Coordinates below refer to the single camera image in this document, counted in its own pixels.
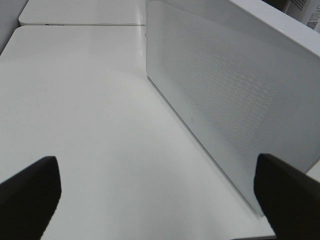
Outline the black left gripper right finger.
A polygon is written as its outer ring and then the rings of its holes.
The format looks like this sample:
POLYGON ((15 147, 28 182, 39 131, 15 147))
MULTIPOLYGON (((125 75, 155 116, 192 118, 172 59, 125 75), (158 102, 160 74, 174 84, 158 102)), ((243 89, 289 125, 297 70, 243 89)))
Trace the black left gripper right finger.
POLYGON ((318 181, 269 153, 261 153, 253 189, 278 240, 320 238, 318 181))

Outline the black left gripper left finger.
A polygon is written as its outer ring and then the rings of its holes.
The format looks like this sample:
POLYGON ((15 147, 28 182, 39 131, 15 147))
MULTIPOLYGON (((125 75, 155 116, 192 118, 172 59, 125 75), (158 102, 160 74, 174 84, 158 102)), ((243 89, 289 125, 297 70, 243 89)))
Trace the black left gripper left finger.
POLYGON ((39 240, 62 194, 55 156, 45 156, 0 184, 0 238, 39 240))

